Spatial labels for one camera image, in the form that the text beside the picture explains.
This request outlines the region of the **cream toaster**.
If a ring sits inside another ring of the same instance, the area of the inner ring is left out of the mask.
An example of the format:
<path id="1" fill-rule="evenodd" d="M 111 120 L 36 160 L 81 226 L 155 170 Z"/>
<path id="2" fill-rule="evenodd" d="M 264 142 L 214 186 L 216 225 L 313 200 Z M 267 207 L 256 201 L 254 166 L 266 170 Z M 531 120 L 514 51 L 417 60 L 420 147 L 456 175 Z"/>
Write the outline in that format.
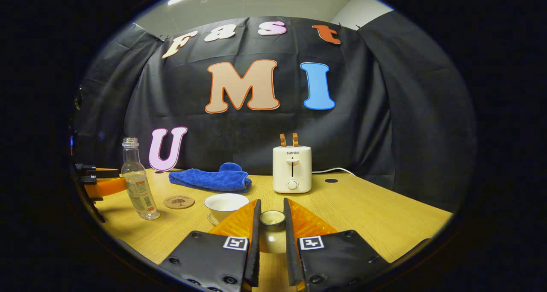
<path id="1" fill-rule="evenodd" d="M 272 188 L 277 193 L 307 193 L 312 187 L 312 149 L 308 146 L 272 149 Z"/>

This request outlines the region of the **blue towel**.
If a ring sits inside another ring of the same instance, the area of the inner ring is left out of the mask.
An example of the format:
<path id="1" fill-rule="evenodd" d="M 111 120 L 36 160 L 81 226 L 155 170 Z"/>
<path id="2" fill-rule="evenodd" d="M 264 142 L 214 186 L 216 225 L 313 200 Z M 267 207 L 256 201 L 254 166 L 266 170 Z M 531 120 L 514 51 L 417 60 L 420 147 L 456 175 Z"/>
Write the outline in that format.
<path id="1" fill-rule="evenodd" d="M 252 186 L 248 173 L 233 162 L 221 165 L 217 172 L 206 172 L 199 169 L 171 172 L 169 181 L 172 184 L 182 185 L 205 191 L 225 193 L 246 193 Z"/>

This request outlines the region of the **cream teacup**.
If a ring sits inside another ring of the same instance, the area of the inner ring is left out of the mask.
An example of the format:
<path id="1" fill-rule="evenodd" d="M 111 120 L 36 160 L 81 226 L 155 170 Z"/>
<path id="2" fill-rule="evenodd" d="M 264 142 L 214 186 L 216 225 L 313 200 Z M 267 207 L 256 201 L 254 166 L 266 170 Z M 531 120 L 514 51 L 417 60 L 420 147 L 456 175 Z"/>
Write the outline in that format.
<path id="1" fill-rule="evenodd" d="M 227 216 L 233 214 L 249 203 L 249 199 L 236 193 L 221 193 L 207 197 L 204 205 L 209 209 L 207 219 L 217 225 Z"/>

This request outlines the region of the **black backdrop cloth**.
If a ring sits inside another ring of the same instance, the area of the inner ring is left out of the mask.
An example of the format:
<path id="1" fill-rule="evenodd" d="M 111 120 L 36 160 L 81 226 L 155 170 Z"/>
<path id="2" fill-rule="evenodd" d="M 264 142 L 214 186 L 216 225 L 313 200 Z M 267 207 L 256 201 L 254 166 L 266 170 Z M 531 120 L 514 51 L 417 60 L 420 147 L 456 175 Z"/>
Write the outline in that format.
<path id="1" fill-rule="evenodd" d="M 293 17 L 246 17 L 160 41 L 132 24 L 80 83 L 74 157 L 120 168 L 137 137 L 146 168 L 153 130 L 188 130 L 178 169 L 234 162 L 272 173 L 281 133 L 297 133 L 312 168 L 356 176 L 448 212 L 476 154 L 465 83 L 445 52 L 396 12 L 359 30 Z"/>

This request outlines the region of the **clear water bottle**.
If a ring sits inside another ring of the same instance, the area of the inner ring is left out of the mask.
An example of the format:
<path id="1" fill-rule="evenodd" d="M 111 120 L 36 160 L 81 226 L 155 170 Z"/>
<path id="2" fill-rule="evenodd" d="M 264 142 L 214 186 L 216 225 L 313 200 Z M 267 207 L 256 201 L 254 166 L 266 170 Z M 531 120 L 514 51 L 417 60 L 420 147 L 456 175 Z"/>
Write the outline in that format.
<path id="1" fill-rule="evenodd" d="M 160 217 L 160 212 L 152 196 L 144 165 L 140 162 L 138 147 L 138 138 L 123 138 L 121 175 L 125 179 L 129 199 L 139 217 L 144 220 L 155 220 Z"/>

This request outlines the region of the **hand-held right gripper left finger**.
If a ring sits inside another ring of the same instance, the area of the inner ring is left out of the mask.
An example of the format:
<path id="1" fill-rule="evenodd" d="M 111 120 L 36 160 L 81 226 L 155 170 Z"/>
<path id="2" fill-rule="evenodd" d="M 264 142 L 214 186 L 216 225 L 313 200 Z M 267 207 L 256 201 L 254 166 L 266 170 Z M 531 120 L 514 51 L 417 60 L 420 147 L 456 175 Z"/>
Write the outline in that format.
<path id="1" fill-rule="evenodd" d="M 259 284 L 261 210 L 256 199 L 209 232 L 190 232 L 161 268 L 201 290 L 251 292 Z"/>

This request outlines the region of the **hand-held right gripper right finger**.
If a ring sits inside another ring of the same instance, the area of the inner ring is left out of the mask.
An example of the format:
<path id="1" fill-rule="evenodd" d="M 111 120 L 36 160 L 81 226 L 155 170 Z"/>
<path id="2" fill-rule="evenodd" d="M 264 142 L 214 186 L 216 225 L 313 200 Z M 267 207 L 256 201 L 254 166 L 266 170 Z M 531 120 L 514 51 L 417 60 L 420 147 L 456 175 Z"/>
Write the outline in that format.
<path id="1" fill-rule="evenodd" d="M 291 199 L 283 204 L 288 280 L 297 292 L 343 292 L 389 266 L 357 231 L 338 231 Z"/>

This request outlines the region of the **round cork coaster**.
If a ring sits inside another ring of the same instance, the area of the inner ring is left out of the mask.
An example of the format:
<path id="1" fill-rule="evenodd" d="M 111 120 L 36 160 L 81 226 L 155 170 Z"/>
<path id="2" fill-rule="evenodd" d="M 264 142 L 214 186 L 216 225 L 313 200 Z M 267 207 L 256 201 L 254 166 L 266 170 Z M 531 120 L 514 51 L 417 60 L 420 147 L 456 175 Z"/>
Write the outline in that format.
<path id="1" fill-rule="evenodd" d="M 195 199 L 189 196 L 176 195 L 166 197 L 163 204 L 170 209 L 186 209 L 195 204 Z"/>

